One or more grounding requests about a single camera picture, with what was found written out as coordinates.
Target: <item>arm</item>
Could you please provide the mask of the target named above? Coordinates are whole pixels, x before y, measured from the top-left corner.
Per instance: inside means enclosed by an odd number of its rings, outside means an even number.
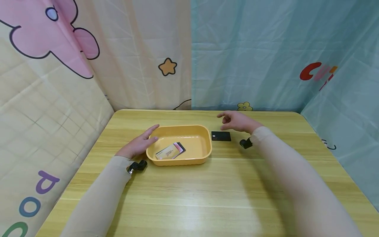
[[[146,130],[121,148],[106,165],[73,210],[61,237],[105,237],[112,223],[122,192],[131,175],[133,161],[128,157],[141,154],[158,140],[149,139],[159,125]]]
[[[304,237],[361,237],[342,204],[313,167],[268,128],[236,111],[225,111],[222,130],[252,134],[250,140],[265,158],[294,206],[296,228]]]

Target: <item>wooden table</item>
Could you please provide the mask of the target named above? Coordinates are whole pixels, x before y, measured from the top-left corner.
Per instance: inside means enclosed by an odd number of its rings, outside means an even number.
[[[148,127],[201,124],[219,131],[217,111],[121,110],[114,114],[38,232],[60,235],[71,212],[110,158]],[[321,175],[363,236],[378,236],[379,214],[305,119],[292,112],[245,112],[295,148]],[[214,141],[205,164],[158,167],[149,162],[126,185],[108,236],[296,236],[291,204],[247,133]]]

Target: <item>beige curtain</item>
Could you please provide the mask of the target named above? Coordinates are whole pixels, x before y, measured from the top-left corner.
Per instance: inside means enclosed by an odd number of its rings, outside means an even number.
[[[77,5],[73,25],[97,39],[100,56],[90,64],[115,110],[174,109],[191,98],[190,0],[77,0]],[[190,108],[187,101],[178,109]]]
[[[0,235],[32,237],[113,109],[94,79],[22,55],[10,31],[0,23]]]

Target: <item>fabric backdrop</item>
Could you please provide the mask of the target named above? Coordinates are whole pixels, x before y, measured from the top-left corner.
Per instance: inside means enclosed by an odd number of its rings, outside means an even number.
[[[85,59],[97,44],[63,3],[57,15],[52,2],[0,0],[3,237],[36,235],[113,114]]]
[[[100,56],[90,64],[115,110],[174,109],[191,99],[189,0],[76,3],[79,15],[73,25],[96,36]],[[191,109],[190,101],[181,109]]]
[[[192,0],[192,109],[301,112],[379,209],[379,2]]]

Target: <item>card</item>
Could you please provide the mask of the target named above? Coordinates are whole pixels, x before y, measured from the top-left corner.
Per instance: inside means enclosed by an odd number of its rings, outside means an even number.
[[[164,148],[163,150],[157,152],[155,154],[155,157],[158,160],[164,160],[164,159],[175,159],[178,155],[185,152],[186,149],[182,146],[180,142],[175,142],[171,144],[170,146]]]
[[[230,132],[214,132],[212,131],[212,141],[232,141]]]

